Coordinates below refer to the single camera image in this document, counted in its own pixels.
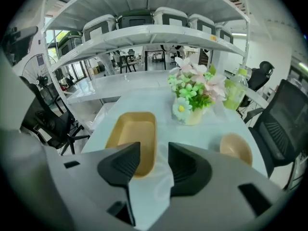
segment green bottle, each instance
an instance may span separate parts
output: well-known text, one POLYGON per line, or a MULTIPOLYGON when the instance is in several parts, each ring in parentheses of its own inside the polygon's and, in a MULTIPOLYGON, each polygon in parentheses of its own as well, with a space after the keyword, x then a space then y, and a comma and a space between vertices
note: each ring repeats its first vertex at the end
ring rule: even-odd
POLYGON ((226 108, 236 110, 240 106, 248 89, 246 75, 247 70, 240 68, 235 76, 225 81, 227 99, 223 103, 226 108))

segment storage box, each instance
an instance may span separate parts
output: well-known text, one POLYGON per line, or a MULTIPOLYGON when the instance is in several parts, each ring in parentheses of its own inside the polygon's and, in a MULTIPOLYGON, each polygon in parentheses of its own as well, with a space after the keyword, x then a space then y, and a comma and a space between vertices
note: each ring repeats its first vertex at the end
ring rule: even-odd
POLYGON ((83 42, 95 38, 98 35, 111 32, 115 29, 116 19, 111 14, 100 16, 85 24, 83 28, 83 42))
POLYGON ((134 177, 148 175, 156 157, 156 118, 150 112, 128 112, 121 115, 106 144, 106 149, 140 142, 140 163, 134 177))
POLYGON ((216 35, 221 38, 226 40, 227 42, 233 44, 233 36, 232 33, 227 30, 224 26, 222 25, 216 25, 216 35))
POLYGON ((141 25, 151 25, 153 24, 153 15, 148 10, 133 10, 121 14, 117 19, 117 29, 131 27, 131 26, 141 26, 141 25))
POLYGON ((187 14, 182 11, 159 7, 154 13, 154 23, 159 25, 173 25, 188 27, 187 14))
POLYGON ((72 49, 82 44, 82 33, 77 31, 68 32, 58 43, 59 56, 62 57, 72 49))
POLYGON ((215 23, 202 15, 192 14, 188 17, 188 24, 190 28, 216 35, 215 23))

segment bowl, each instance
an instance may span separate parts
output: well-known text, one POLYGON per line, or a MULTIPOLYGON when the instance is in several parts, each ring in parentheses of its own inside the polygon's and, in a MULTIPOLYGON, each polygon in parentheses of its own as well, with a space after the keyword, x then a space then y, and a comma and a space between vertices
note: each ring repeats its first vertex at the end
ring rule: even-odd
POLYGON ((241 159, 252 165, 252 153, 249 144, 238 134, 228 133, 220 142, 220 153, 241 159))

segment fluorescent light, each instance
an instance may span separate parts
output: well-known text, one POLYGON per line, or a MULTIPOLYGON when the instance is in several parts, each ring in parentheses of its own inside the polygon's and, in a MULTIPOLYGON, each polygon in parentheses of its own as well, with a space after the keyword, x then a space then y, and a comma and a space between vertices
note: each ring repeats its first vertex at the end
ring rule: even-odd
POLYGON ((299 63, 298 65, 308 72, 308 67, 304 63, 299 63))
POLYGON ((245 33, 232 33, 233 36, 247 36, 245 33))

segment black table leg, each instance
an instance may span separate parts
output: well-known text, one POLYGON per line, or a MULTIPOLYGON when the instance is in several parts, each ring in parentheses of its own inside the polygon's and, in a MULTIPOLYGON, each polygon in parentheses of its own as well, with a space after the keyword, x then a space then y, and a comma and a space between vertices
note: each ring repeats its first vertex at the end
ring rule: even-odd
POLYGON ((165 54, 164 51, 163 51, 163 56, 164 56, 164 67, 165 67, 165 70, 166 70, 166 54, 165 54))
POLYGON ((144 51, 144 70, 148 71, 148 52, 144 51))

